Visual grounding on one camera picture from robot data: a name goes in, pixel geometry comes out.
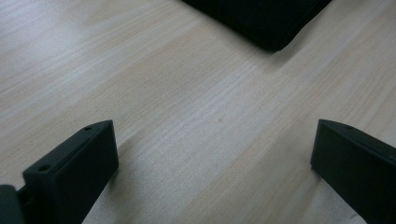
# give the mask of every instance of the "table surface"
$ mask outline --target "table surface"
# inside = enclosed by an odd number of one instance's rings
[[[334,0],[269,53],[177,0],[0,3],[0,183],[113,119],[84,223],[364,223],[310,167],[319,119],[396,146],[396,2]]]

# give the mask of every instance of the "light wood surface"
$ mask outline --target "light wood surface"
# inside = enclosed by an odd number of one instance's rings
[[[177,0],[0,1],[0,183],[113,119],[84,223],[364,223],[310,169],[318,119],[396,146],[396,2],[334,0],[270,54]]]

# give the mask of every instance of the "screw hole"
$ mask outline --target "screw hole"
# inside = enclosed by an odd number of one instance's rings
[[[38,168],[38,172],[46,172],[50,168],[50,165],[43,165]]]

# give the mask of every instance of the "black plastic object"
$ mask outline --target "black plastic object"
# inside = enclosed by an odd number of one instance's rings
[[[0,186],[0,223],[81,223],[118,167],[113,122],[87,126],[26,169],[18,192]]]
[[[396,148],[320,120],[312,168],[368,223],[396,223]]]
[[[285,48],[332,0],[182,0],[269,51]]]

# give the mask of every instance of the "wood grain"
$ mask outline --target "wood grain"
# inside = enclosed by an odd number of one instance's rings
[[[364,223],[311,169],[318,119],[396,146],[396,3],[332,1],[270,54],[177,1],[0,2],[0,183],[113,119],[84,223]]]

